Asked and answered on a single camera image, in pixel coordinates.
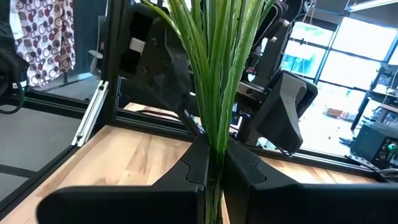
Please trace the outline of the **black computer box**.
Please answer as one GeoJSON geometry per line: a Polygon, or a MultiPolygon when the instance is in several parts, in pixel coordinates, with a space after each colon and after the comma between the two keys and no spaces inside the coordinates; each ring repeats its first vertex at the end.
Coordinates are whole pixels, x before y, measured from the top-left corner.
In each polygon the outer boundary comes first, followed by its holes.
{"type": "Polygon", "coordinates": [[[350,152],[379,169],[398,169],[398,128],[384,123],[364,124],[353,141],[350,152]]]}

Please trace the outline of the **silver aluminium extrusion bar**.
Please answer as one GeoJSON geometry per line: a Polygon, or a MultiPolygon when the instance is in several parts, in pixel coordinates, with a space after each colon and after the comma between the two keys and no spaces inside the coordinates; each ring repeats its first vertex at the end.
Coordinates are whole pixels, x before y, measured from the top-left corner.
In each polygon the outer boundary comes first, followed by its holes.
{"type": "Polygon", "coordinates": [[[72,140],[72,146],[82,147],[89,140],[108,93],[108,85],[107,81],[99,82],[72,140]]]}

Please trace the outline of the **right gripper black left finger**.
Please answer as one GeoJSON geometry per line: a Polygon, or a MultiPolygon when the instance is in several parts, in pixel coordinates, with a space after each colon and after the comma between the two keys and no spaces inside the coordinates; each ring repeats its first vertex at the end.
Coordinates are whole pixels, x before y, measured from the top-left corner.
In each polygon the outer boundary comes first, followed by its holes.
{"type": "Polygon", "coordinates": [[[39,224],[205,224],[210,146],[199,135],[152,185],[58,189],[36,209],[39,224]]]}

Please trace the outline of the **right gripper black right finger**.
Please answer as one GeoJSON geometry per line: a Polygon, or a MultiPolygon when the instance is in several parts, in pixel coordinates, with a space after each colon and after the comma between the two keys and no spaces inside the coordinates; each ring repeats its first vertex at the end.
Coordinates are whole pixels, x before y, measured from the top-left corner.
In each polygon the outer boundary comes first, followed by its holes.
{"type": "Polygon", "coordinates": [[[230,224],[398,224],[398,184],[302,184],[234,139],[225,201],[230,224]]]}

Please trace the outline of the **red-orange flower bunch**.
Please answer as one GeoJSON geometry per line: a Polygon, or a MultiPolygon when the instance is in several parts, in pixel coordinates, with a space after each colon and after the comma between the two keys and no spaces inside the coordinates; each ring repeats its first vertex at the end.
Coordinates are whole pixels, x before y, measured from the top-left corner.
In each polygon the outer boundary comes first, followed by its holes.
{"type": "Polygon", "coordinates": [[[274,0],[167,0],[170,14],[140,0],[176,31],[193,68],[210,161],[205,224],[223,224],[221,174],[238,83],[257,29],[274,0]]]}

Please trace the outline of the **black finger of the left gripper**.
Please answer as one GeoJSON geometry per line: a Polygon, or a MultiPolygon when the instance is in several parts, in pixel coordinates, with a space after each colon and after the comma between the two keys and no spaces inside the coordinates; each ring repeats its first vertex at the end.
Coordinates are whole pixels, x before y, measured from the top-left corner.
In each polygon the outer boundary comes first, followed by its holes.
{"type": "Polygon", "coordinates": [[[303,138],[299,118],[317,97],[317,86],[290,72],[275,74],[271,91],[250,122],[250,128],[287,152],[297,152],[303,138]]]}
{"type": "Polygon", "coordinates": [[[202,128],[188,112],[190,106],[198,108],[190,94],[193,77],[188,55],[162,12],[169,13],[152,3],[128,8],[119,35],[119,70],[122,77],[173,111],[190,134],[197,136],[202,128]]]}

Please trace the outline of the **circle patterned cloth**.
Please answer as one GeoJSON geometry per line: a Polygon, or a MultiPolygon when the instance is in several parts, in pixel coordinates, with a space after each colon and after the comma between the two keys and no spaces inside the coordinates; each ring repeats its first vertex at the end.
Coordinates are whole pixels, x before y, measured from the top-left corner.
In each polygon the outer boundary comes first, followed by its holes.
{"type": "Polygon", "coordinates": [[[45,86],[74,69],[73,7],[73,0],[16,0],[22,28],[17,53],[29,63],[29,86],[45,86]]]}

